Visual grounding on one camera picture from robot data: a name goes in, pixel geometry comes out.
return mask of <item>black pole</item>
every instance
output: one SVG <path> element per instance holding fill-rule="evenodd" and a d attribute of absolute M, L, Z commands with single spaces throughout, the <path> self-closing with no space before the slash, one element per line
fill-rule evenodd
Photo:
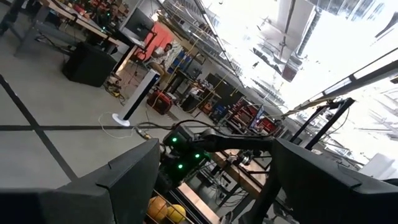
<path fill-rule="evenodd" d="M 317 116 L 322 114 L 327 107 L 318 107 L 317 110 L 314 112 L 314 114 L 311 115 L 311 117 L 301 126 L 301 128 L 294 134 L 294 136 L 290 139 L 290 142 L 294 142 L 299 135 L 305 130 L 305 128 L 313 121 Z"/>
<path fill-rule="evenodd" d="M 355 102 L 352 98 L 348 98 L 336 111 L 335 115 L 319 130 L 319 132 L 311 139 L 311 141 L 305 146 L 306 149 L 311 150 L 312 147 L 321 139 L 321 137 L 331 128 L 331 126 L 348 110 L 348 108 Z"/>

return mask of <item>red wall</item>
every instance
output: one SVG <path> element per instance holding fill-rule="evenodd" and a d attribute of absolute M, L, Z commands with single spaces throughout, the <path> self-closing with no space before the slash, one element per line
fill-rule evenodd
<path fill-rule="evenodd" d="M 147 52 L 144 54 L 141 50 L 138 50 L 135 55 L 141 60 L 147 60 L 152 52 L 156 49 L 156 47 L 165 48 L 166 44 L 171 43 L 173 41 L 173 36 L 169 33 L 168 30 L 164 29 L 158 22 L 155 22 L 152 31 L 155 32 L 157 35 L 147 46 Z M 147 44 L 150 39 L 152 38 L 152 34 L 148 34 L 145 38 L 144 42 Z"/>

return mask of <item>man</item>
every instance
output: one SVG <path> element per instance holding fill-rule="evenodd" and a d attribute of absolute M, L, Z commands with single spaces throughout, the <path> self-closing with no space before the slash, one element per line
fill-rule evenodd
<path fill-rule="evenodd" d="M 170 77 L 165 66 L 165 60 L 170 56 L 170 50 L 172 48 L 173 45 L 168 43 L 164 49 L 162 47 L 157 47 L 150 56 L 148 65 L 160 75 L 160 80 L 157 83 L 157 86 L 165 83 L 167 78 Z"/>

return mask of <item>ball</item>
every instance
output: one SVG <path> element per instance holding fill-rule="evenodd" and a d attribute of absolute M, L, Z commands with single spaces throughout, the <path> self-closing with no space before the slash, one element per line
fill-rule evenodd
<path fill-rule="evenodd" d="M 160 196 L 151 198 L 149 200 L 147 214 L 157 222 L 162 221 L 167 216 L 166 201 Z"/>
<path fill-rule="evenodd" d="M 180 223 L 185 220 L 185 209 L 181 205 L 172 205 L 167 209 L 167 217 L 174 223 Z"/>

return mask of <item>metal pipe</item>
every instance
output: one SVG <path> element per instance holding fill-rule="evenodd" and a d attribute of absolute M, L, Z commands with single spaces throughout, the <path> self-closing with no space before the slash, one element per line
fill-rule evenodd
<path fill-rule="evenodd" d="M 295 5 L 296 5 L 296 0 L 292 0 L 292 2 L 290 3 L 289 14 L 287 15 L 287 21 L 286 21 L 286 26 L 285 26 L 286 34 L 287 34 L 287 31 L 289 31 L 289 25 L 290 25 L 290 21 L 292 20 L 292 15 L 293 15 Z M 283 43 L 283 46 L 280 50 L 279 59 L 281 59 L 282 55 L 284 54 L 284 49 L 285 49 L 285 45 L 286 45 L 286 36 L 284 36 L 282 43 Z"/>
<path fill-rule="evenodd" d="M 302 56 L 305 46 L 307 46 L 308 41 L 310 40 L 312 33 L 315 30 L 315 27 L 317 26 L 319 19 L 321 18 L 321 15 L 322 15 L 321 10 L 319 10 L 319 11 L 315 10 L 315 16 L 313 17 L 310 27 L 308 28 L 307 32 L 305 33 L 303 41 L 300 44 L 300 47 L 298 48 L 298 51 L 297 51 L 298 57 Z"/>
<path fill-rule="evenodd" d="M 352 98 L 347 98 L 345 102 L 336 111 L 335 115 L 324 125 L 324 127 L 315 135 L 311 141 L 305 146 L 306 149 L 311 150 L 316 143 L 321 140 L 321 137 L 332 127 L 332 125 L 343 115 L 343 113 L 354 103 Z"/>

